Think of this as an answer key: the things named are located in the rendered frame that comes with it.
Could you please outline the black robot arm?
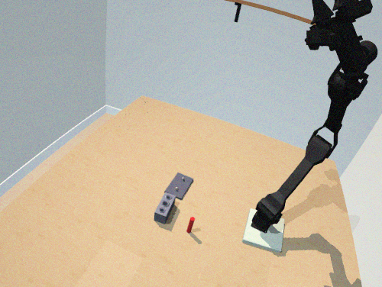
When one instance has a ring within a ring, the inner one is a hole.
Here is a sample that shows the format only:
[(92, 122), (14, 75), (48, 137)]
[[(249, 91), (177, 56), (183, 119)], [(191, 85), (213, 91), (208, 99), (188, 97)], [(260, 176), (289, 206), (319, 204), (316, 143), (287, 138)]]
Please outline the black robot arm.
[[(331, 30), (321, 30), (319, 28), (311, 28), (306, 31), (305, 42), (310, 50), (318, 50), (319, 46), (328, 46), (333, 51), (340, 50), (342, 45), (341, 30), (339, 26)], [(340, 63), (328, 80), (328, 95), (331, 99), (328, 118), (324, 125), (314, 130), (306, 147), (306, 155), (294, 169), (285, 183), (275, 192), (266, 195), (258, 203), (252, 218), (252, 227), (261, 232), (267, 233), (268, 228), (277, 224), (281, 216), (281, 212), (285, 208), (286, 200), (309, 174), (311, 168), (328, 159), (332, 151), (338, 144), (338, 132), (342, 127), (343, 117), (347, 106), (352, 100), (359, 98), (362, 90), (367, 85), (368, 74), (364, 73), (367, 66), (377, 57), (377, 47), (369, 40), (360, 42), (360, 46), (344, 53), (337, 54)], [(340, 69), (344, 73), (340, 72)], [(361, 83), (358, 80), (362, 80)], [(318, 131), (327, 127), (334, 133), (334, 146), (326, 141), (322, 136), (317, 135)], [(266, 232), (265, 232), (266, 231)]]

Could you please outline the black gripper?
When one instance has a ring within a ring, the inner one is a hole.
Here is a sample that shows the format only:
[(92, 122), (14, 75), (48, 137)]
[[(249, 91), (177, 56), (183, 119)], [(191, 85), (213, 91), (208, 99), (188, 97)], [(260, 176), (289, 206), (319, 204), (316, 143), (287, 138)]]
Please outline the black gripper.
[[(340, 50), (336, 50), (336, 47), (333, 46), (333, 50), (337, 54), (353, 50), (361, 45), (359, 41), (363, 38), (356, 34), (352, 23), (356, 22), (355, 19), (371, 13), (373, 8), (371, 0), (335, 0), (332, 10), (323, 0), (312, 0), (312, 6), (314, 18), (310, 24), (316, 25), (309, 27), (309, 29), (331, 30), (333, 33), (332, 28), (339, 26), (342, 45)], [(335, 17), (331, 18), (334, 15), (332, 11), (336, 9)]]

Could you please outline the red peg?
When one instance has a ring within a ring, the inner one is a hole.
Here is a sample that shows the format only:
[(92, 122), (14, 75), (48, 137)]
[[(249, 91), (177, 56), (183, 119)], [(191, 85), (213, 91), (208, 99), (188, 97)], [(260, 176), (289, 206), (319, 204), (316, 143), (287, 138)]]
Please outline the red peg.
[(186, 232), (187, 232), (187, 233), (190, 233), (190, 232), (191, 232), (194, 221), (195, 221), (195, 218), (194, 218), (194, 217), (191, 217), (190, 220), (189, 220), (189, 225), (188, 225), (188, 227), (187, 227), (187, 229), (186, 229)]

